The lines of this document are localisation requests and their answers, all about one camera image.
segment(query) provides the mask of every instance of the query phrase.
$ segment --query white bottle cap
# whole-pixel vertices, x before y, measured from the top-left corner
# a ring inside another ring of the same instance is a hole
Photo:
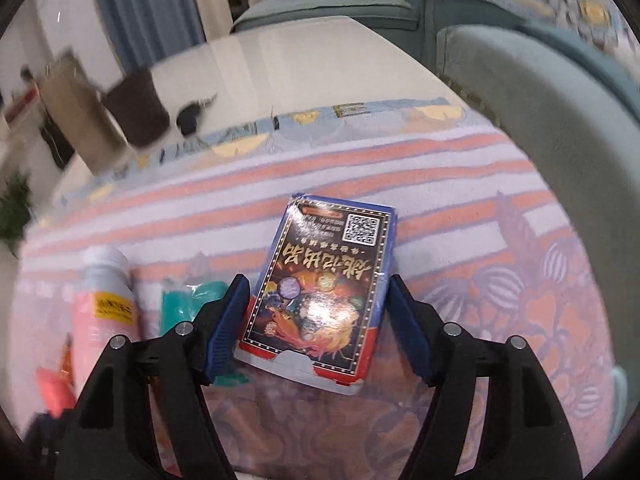
[[[82,260],[84,261],[85,267],[108,266],[113,267],[126,275],[129,274],[129,261],[127,260],[127,257],[110,245],[89,247],[84,252]]]

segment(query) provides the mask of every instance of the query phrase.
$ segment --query white table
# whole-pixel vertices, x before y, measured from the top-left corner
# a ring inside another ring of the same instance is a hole
[[[216,93],[216,103],[200,118],[201,134],[336,103],[444,96],[452,104],[463,104],[416,60],[342,16],[227,36],[156,64],[152,75],[172,127],[145,151],[181,140],[175,126],[178,111]],[[90,179],[87,166],[74,156],[53,199]]]

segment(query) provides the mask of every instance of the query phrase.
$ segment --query green plant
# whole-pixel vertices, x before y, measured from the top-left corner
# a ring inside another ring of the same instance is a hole
[[[30,195],[28,178],[15,171],[0,196],[0,240],[14,256],[24,239],[24,227],[31,220]]]

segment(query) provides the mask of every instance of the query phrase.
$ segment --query qr code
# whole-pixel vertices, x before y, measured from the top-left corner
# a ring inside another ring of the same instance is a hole
[[[380,219],[362,215],[348,215],[344,226],[343,242],[370,245],[376,244]]]

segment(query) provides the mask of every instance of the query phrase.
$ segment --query striped tablecloth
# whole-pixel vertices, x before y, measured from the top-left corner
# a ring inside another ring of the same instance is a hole
[[[163,278],[243,272],[255,282],[289,196],[304,191],[395,207],[394,265],[414,297],[475,336],[525,336],[590,470],[606,451],[613,358],[580,240],[527,157],[487,120],[442,100],[399,106],[308,110],[272,132],[245,128],[231,144],[79,194],[33,226],[12,311],[18,425],[43,409],[34,370],[57,364],[82,250],[109,243],[129,257],[144,334],[157,336]],[[397,478],[432,396],[387,321],[355,397],[241,364],[238,378],[205,389],[212,418],[235,469],[274,479]],[[486,386],[478,381],[460,471],[478,451]]]

